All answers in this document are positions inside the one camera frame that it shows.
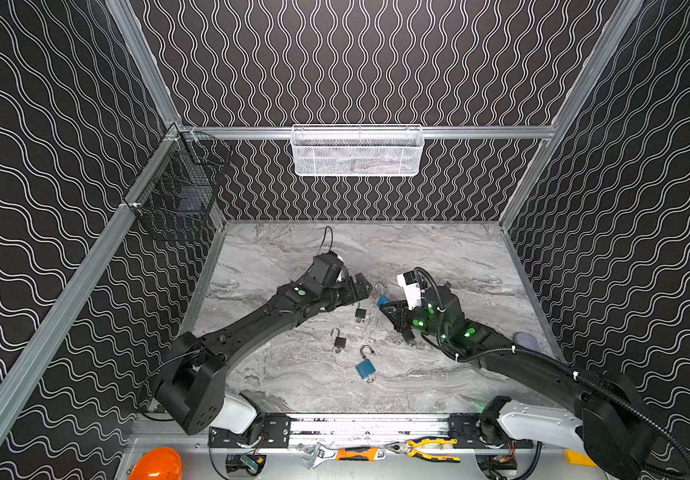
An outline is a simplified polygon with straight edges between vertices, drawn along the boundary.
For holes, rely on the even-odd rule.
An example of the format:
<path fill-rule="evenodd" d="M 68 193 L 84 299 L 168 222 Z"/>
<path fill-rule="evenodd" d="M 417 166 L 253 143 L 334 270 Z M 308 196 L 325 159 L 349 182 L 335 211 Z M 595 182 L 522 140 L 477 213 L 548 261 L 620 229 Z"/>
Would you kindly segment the blue padlock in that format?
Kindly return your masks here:
<path fill-rule="evenodd" d="M 384 282 L 377 282 L 374 287 L 374 295 L 376 297 L 376 306 L 380 309 L 383 305 L 391 301 L 390 289 Z"/>
<path fill-rule="evenodd" d="M 374 354 L 374 350 L 369 345 L 362 345 L 359 349 L 361 361 L 356 365 L 359 377 L 366 383 L 372 383 L 375 379 L 376 369 L 368 358 L 369 354 Z"/>

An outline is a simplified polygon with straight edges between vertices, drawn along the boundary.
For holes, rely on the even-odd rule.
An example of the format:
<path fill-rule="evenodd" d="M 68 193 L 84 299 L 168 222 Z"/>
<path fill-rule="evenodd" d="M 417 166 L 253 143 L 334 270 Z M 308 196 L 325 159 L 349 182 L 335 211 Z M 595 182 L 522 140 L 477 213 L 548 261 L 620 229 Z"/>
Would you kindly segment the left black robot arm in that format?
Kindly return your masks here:
<path fill-rule="evenodd" d="M 351 274 L 334 252 L 314 257 L 297 279 L 279 286 L 259 308 L 212 332 L 179 335 L 154 375 L 153 398 L 188 435 L 208 427 L 224 409 L 226 378 L 245 357 L 308 319 L 367 299 L 372 284 Z"/>

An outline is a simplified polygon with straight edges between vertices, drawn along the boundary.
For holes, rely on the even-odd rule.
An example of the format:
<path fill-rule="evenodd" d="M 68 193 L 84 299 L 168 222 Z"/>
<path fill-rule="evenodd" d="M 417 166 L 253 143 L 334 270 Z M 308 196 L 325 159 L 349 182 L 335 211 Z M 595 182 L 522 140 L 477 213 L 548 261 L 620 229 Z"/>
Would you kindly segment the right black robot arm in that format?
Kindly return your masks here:
<path fill-rule="evenodd" d="M 545 413 L 500 395 L 480 415 L 488 444 L 532 440 L 587 455 L 618 479 L 690 479 L 690 453 L 650 415 L 625 375 L 575 368 L 466 317 L 446 287 L 413 301 L 379 300 L 404 337 L 419 334 L 450 360 L 513 379 L 558 404 Z"/>

